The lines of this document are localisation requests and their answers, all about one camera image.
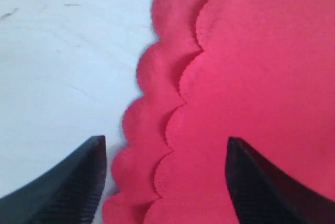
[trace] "white background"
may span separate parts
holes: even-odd
[[[151,2],[0,0],[0,197],[92,135],[107,137],[109,161],[125,144],[136,65],[156,40]]]

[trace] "textured black material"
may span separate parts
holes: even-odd
[[[230,138],[226,180],[241,224],[334,224],[335,203],[300,184],[248,143]]]
[[[91,224],[105,179],[105,137],[91,137],[46,174],[0,199],[0,223]]]

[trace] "red paper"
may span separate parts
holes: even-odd
[[[238,223],[224,178],[229,136],[335,200],[335,0],[209,0],[204,52],[186,68],[171,117],[161,199],[145,224]]]
[[[165,128],[172,112],[184,101],[178,82],[185,67],[200,52],[195,38],[196,16],[206,0],[154,0],[152,19],[160,42],[142,56],[137,79],[144,97],[126,111],[123,129],[130,148],[112,164],[121,192],[104,204],[104,223],[143,223],[151,203],[160,196],[153,185],[158,162],[171,149]]]

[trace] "white surface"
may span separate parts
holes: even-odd
[[[0,197],[92,135],[110,157],[124,143],[137,61],[155,41],[151,2],[0,0]]]

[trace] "white table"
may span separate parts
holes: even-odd
[[[0,0],[0,197],[92,135],[107,137],[110,164],[140,95],[138,59],[156,40],[151,2]]]

